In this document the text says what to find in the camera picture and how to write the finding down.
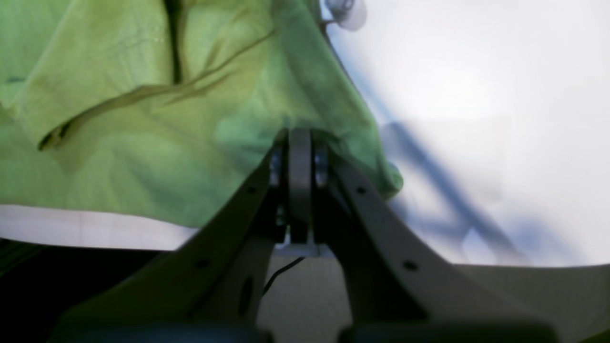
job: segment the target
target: fabric fold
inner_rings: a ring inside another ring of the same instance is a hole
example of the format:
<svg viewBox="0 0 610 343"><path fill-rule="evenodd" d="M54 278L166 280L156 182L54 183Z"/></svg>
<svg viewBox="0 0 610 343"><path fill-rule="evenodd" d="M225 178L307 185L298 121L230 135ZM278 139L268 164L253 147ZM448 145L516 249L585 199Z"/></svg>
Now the fabric fold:
<svg viewBox="0 0 610 343"><path fill-rule="evenodd" d="M73 0L9 115L42 148L85 110L173 79L162 0Z"/></svg>

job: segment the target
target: black cable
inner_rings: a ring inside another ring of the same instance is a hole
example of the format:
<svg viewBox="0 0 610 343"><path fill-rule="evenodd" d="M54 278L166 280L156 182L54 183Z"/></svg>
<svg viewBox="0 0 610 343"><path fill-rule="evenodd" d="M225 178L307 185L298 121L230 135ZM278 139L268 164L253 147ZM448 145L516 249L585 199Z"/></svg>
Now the black cable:
<svg viewBox="0 0 610 343"><path fill-rule="evenodd" d="M273 275L271 276L271 278L269 279L269 281L267 281L267 284L265 285L265 288L263 289L263 295L265 295L265 293L267 293L267 291L269 291L269 288L271 288L271 285L273 284L273 281L275 281L275 278L277 278L281 273L285 272L286 270L294 267L295 265L299 264L299 262L301 262L302 260L304 260L304 257L299 257L298 259L292 261L291 263L287 264L285 267L282 267L280 269L278 269L277 272L273 273Z"/></svg>

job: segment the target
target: green shirt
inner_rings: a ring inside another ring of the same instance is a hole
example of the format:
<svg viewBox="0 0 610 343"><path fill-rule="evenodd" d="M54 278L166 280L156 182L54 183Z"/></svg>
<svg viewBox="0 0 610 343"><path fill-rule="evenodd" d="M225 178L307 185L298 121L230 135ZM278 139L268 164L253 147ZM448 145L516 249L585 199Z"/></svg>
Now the green shirt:
<svg viewBox="0 0 610 343"><path fill-rule="evenodd" d="M200 227L284 127L402 178L317 0L0 0L0 204Z"/></svg>

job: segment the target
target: white backdrop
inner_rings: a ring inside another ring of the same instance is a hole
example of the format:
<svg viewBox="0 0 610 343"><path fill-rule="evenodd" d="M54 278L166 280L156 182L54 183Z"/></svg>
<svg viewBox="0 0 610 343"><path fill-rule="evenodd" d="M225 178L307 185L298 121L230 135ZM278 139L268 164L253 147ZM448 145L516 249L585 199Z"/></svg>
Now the white backdrop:
<svg viewBox="0 0 610 343"><path fill-rule="evenodd" d="M411 228L454 262L496 263L404 158L396 127L533 265L610 262L610 2L366 7L364 27L328 34L403 173L395 203Z"/></svg>

